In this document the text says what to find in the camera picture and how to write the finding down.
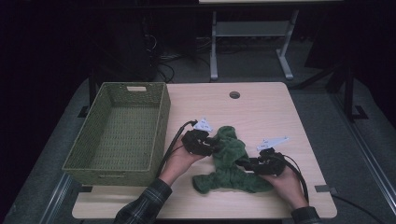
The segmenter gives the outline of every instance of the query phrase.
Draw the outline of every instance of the green towel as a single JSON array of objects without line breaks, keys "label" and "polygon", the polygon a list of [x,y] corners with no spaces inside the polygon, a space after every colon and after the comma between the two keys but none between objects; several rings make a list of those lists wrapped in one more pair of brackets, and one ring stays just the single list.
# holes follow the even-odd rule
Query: green towel
[{"label": "green towel", "polygon": [[247,174],[239,169],[235,161],[249,162],[245,144],[236,138],[235,128],[224,126],[214,136],[219,139],[220,151],[213,154],[216,172],[210,175],[192,177],[194,188],[200,193],[208,193],[211,189],[241,189],[249,193],[268,191],[272,185],[254,174]]}]

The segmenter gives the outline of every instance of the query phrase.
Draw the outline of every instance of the hand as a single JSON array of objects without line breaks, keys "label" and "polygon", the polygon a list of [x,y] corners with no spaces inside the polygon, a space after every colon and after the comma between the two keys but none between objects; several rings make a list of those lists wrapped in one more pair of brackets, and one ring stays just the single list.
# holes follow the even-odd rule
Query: hand
[{"label": "hand", "polygon": [[300,181],[289,167],[285,167],[285,170],[279,176],[260,175],[260,177],[270,182],[274,186],[277,194],[285,200],[293,210],[308,206]]},{"label": "hand", "polygon": [[193,163],[205,157],[190,154],[186,148],[183,147],[183,143],[181,142],[182,137],[183,135],[181,135],[175,143],[172,154],[166,162],[163,172],[159,176],[169,187],[172,186],[179,176],[186,173]]}]

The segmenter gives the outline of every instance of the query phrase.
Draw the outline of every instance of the flannel shirt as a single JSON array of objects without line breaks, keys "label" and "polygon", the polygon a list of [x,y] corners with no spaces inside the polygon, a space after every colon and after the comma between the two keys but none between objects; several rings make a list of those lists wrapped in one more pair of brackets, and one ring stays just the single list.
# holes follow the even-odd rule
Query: flannel shirt
[{"label": "flannel shirt", "polygon": [[[128,203],[117,213],[113,224],[150,224],[171,195],[171,188],[161,179],[155,179],[134,202]],[[291,213],[296,224],[321,224],[314,207],[303,207]]]}]

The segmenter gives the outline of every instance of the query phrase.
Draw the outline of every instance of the green wicker basket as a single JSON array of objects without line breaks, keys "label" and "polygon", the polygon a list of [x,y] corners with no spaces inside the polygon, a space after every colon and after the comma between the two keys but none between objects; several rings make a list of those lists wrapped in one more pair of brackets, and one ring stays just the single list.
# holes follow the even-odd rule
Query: green wicker basket
[{"label": "green wicker basket", "polygon": [[164,153],[165,83],[105,82],[64,163],[84,185],[148,186]]}]

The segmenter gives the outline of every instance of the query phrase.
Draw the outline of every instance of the dark background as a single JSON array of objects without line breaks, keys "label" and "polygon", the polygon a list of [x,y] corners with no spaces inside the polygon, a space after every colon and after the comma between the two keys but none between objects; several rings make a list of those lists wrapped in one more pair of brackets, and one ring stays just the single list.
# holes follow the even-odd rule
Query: dark background
[{"label": "dark background", "polygon": [[[315,15],[303,11],[293,36],[315,40],[308,66],[326,68],[350,53],[355,76],[396,127],[396,7],[391,1],[374,2],[335,7],[316,21],[306,20]],[[185,20],[178,20],[180,15]],[[150,81],[156,59],[147,55],[143,34],[156,33],[193,57],[193,39],[210,32],[202,23],[211,21],[211,13],[162,17],[158,12],[142,26],[138,13],[98,14],[59,0],[0,0],[0,220],[83,80],[93,74],[99,84]]]}]

